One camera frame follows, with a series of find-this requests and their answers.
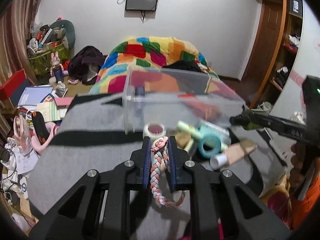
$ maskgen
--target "pink notebook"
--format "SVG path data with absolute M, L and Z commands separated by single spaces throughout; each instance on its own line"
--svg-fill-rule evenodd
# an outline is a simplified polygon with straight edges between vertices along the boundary
M 54 98 L 57 106 L 69 106 L 73 98 Z

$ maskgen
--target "plastic bag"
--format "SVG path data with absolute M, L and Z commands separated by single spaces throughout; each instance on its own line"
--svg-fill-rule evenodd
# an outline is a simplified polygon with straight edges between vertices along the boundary
M 30 24 L 30 33 L 33 38 L 35 38 L 40 31 L 40 28 L 43 26 L 42 22 L 36 24 L 34 21 Z

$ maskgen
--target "blue notebook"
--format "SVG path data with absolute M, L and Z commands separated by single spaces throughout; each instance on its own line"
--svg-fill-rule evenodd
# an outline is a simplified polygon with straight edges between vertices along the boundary
M 26 87 L 23 91 L 18 106 L 36 106 L 48 94 L 52 92 L 52 87 Z

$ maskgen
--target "white wall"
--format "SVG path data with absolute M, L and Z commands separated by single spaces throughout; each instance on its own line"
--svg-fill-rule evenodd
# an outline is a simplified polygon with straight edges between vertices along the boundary
M 320 24 L 308 4 L 303 1 L 303 25 L 301 42 L 293 70 L 301 77 L 306 75 L 320 76 Z M 288 79 L 282 93 L 276 101 L 271 114 L 290 118 L 295 111 L 304 112 L 300 100 L 301 88 Z
M 124 7 L 117 0 L 41 0 L 36 20 L 70 20 L 75 53 L 93 45 L 108 54 L 132 36 L 174 36 L 193 43 L 218 74 L 239 78 L 254 43 L 261 0 L 159 0 L 144 24 L 140 12 Z

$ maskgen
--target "hand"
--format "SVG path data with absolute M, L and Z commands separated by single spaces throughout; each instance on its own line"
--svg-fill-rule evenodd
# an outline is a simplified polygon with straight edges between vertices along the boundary
M 291 158 L 293 169 L 290 171 L 289 182 L 291 187 L 298 187 L 301 185 L 304 179 L 304 176 L 300 172 L 303 166 L 304 156 L 305 154 L 308 154 L 308 153 L 306 153 L 306 146 L 301 144 L 292 145 L 291 151 L 294 152 L 296 155 Z M 311 185 L 316 181 L 319 175 L 320 175 L 320 158 L 317 158 L 316 169 L 311 180 Z

